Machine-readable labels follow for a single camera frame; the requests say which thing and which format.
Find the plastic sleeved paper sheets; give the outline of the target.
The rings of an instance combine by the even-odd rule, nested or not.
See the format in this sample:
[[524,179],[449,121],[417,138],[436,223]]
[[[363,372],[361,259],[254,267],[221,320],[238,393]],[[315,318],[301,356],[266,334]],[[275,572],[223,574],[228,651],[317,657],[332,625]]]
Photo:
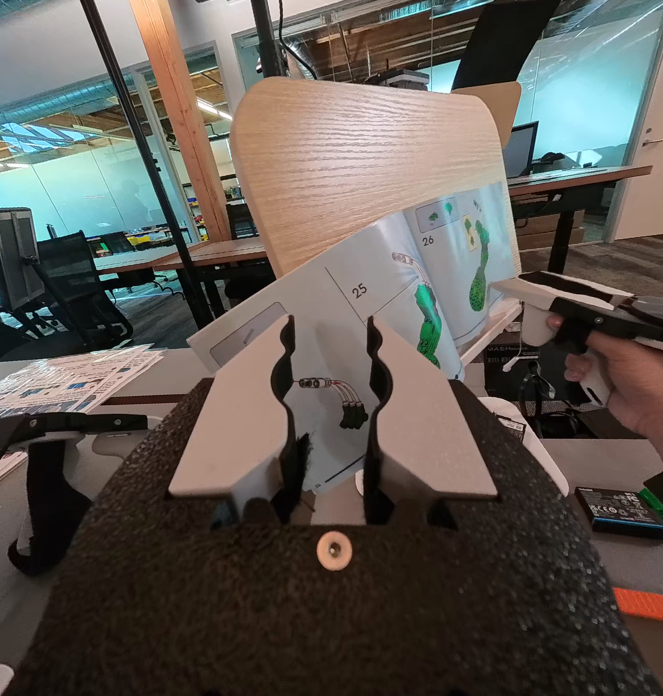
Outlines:
[[165,352],[146,344],[32,361],[0,378],[0,418],[91,412]]

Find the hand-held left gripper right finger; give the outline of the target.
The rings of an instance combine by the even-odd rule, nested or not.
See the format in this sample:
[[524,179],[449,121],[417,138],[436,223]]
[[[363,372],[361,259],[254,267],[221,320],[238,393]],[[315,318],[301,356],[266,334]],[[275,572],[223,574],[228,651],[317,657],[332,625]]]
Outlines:
[[498,490],[449,379],[381,319],[367,323],[369,385],[378,400],[365,455],[365,518],[401,502],[431,514],[446,500],[497,500]]

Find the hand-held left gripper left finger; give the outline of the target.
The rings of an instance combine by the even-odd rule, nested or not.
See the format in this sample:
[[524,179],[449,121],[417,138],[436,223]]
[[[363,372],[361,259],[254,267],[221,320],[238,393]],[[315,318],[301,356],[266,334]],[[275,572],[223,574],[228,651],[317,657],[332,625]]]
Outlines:
[[282,315],[216,372],[171,497],[224,499],[236,517],[264,499],[290,517],[298,504],[298,445],[285,396],[294,350],[294,317]]

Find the person's right hand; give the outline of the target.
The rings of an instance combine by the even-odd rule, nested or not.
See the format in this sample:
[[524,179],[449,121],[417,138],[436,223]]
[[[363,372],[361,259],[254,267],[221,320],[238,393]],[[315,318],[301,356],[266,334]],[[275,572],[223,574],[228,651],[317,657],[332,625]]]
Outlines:
[[587,345],[605,360],[613,384],[610,413],[649,440],[663,461],[663,352],[598,331],[588,335]]

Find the wooden back chair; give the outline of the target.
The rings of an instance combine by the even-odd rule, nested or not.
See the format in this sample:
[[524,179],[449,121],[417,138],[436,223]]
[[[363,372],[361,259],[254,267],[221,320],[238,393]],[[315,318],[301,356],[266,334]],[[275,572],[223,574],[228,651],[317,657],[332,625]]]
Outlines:
[[232,152],[280,278],[386,216],[506,182],[493,118],[468,95],[271,78],[240,103]]
[[481,99],[489,109],[504,150],[510,140],[511,129],[521,99],[518,81],[491,83],[465,88],[453,88],[451,93],[472,95]]

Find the black battery pack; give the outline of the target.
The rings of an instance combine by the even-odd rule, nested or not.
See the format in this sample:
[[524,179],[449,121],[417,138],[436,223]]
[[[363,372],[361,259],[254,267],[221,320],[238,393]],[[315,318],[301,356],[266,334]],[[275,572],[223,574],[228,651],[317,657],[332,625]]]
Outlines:
[[593,532],[663,542],[663,519],[638,493],[578,486],[574,495]]

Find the white door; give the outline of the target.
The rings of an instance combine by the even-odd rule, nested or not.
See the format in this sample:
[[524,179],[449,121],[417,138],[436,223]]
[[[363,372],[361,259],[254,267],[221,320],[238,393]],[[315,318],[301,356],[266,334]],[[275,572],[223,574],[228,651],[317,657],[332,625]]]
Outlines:
[[663,235],[663,40],[633,132],[631,165],[651,172],[623,183],[613,205],[610,239]]

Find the black office chair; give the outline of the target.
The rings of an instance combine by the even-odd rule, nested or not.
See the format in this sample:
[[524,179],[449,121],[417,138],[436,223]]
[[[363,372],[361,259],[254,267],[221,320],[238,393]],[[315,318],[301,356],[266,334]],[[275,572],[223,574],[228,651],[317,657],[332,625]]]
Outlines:
[[134,329],[104,290],[88,240],[82,232],[38,242],[20,255],[22,266],[41,280],[49,309],[68,330],[79,352],[113,349]]

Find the black cardboard box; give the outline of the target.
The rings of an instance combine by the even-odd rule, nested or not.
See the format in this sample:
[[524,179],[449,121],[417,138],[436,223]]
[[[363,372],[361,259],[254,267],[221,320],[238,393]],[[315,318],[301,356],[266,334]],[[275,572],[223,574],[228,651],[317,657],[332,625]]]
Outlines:
[[515,343],[492,343],[484,350],[484,389],[488,397],[518,400],[528,365],[539,358],[539,348]]

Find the wooden post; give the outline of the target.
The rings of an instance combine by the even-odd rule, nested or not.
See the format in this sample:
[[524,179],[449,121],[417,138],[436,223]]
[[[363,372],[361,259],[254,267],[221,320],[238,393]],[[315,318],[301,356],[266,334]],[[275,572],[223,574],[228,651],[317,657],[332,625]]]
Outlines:
[[168,1],[130,1],[211,241],[230,241],[219,171]]

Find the black flag panel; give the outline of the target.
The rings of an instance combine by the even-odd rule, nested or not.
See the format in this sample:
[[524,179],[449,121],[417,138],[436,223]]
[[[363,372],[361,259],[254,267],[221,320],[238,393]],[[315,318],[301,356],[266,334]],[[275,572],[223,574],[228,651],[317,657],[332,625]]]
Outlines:
[[481,13],[452,91],[515,82],[559,1],[495,1]]

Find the white desk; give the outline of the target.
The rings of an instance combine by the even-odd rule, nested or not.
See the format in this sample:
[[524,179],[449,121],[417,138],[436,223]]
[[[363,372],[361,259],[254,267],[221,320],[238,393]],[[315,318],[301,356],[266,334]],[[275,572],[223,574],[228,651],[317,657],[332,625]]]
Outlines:
[[[116,393],[144,397],[145,405],[104,406],[102,412],[136,412],[164,417],[209,372],[191,349],[169,350],[162,359]],[[569,483],[624,491],[641,490],[663,471],[647,440],[546,439],[542,442]],[[16,667],[26,652],[54,583],[54,574],[30,579],[15,570],[7,550],[20,536],[28,511],[26,465],[0,479],[0,663]],[[622,535],[592,533],[614,586],[663,595],[663,543]],[[663,686],[663,622],[625,618],[642,656]]]

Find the thin black pole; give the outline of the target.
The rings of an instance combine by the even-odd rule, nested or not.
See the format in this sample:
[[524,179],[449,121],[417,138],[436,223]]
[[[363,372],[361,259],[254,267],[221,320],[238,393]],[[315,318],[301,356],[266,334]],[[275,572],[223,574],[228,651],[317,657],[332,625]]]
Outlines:
[[186,261],[187,241],[179,228],[157,165],[153,162],[148,141],[138,122],[136,109],[110,46],[98,8],[94,1],[80,1],[80,5],[104,66],[107,68],[129,131],[133,135],[131,142],[121,141],[111,145],[111,151],[118,157],[118,162],[115,164],[109,163],[109,156],[101,156],[101,171],[109,177],[109,190],[116,200],[123,222],[127,223],[130,229],[133,228],[134,223],[142,227],[149,221],[152,211],[156,212],[157,221],[167,224],[167,231],[170,232],[174,242],[168,250],[177,252],[178,260],[182,263],[182,268],[177,270],[182,292],[196,327],[203,328],[213,320],[213,315],[201,283],[197,279],[196,269],[191,261]]

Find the black and white grip device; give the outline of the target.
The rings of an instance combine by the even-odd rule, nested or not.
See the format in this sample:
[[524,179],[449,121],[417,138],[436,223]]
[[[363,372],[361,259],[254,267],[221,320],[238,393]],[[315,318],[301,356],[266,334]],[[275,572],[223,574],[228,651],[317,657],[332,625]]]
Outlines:
[[27,456],[26,499],[29,509],[29,552],[17,543],[8,547],[14,568],[28,577],[54,569],[66,556],[92,501],[67,481],[66,456],[86,436],[98,436],[95,452],[125,458],[159,419],[135,413],[47,412],[0,416],[0,460],[8,451]]

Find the computer monitor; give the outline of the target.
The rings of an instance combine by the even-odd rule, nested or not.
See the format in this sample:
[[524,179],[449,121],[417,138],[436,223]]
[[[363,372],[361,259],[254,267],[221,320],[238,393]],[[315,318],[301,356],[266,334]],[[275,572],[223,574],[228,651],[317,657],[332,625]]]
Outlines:
[[29,208],[0,208],[0,304],[14,313],[45,293],[39,274],[24,259],[38,260]]
[[502,152],[507,179],[530,174],[538,126],[539,121],[534,121],[512,128],[508,143]]

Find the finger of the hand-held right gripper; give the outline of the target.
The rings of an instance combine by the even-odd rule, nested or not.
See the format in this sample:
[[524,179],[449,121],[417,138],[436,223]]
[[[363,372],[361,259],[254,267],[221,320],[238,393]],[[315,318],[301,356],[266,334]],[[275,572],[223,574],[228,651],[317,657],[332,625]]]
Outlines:
[[574,277],[517,277],[492,282],[492,289],[529,306],[562,316],[614,312],[613,289]]
[[518,280],[526,283],[524,302],[543,310],[550,310],[557,299],[607,310],[633,302],[630,292],[569,275],[538,271],[520,274]]

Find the brick instruction booklet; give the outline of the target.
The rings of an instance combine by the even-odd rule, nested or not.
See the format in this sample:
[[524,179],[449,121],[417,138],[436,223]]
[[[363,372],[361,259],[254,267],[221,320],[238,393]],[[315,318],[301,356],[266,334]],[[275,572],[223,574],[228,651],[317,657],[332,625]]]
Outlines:
[[377,405],[369,387],[367,321],[402,336],[448,378],[460,354],[507,310],[496,281],[521,272],[505,180],[452,191],[372,223],[303,263],[188,339],[214,373],[292,315],[296,349],[286,401],[310,436],[304,491],[362,466]]

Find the black light stand pole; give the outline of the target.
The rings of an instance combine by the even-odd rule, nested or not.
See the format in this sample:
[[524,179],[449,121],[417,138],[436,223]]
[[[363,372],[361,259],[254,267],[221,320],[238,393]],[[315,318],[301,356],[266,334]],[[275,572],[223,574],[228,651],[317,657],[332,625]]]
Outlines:
[[258,37],[262,75],[287,76],[285,59],[274,35],[268,1],[250,1]]

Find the white labelled device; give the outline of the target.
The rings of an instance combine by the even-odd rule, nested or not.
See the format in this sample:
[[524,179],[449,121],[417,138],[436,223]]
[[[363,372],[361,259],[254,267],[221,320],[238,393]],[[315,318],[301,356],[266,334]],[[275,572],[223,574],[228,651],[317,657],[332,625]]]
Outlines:
[[569,495],[567,479],[534,433],[534,430],[527,424],[526,419],[519,412],[518,408],[514,404],[497,397],[479,397],[479,401],[525,446],[549,474],[554,483],[557,484],[562,495],[567,497]]

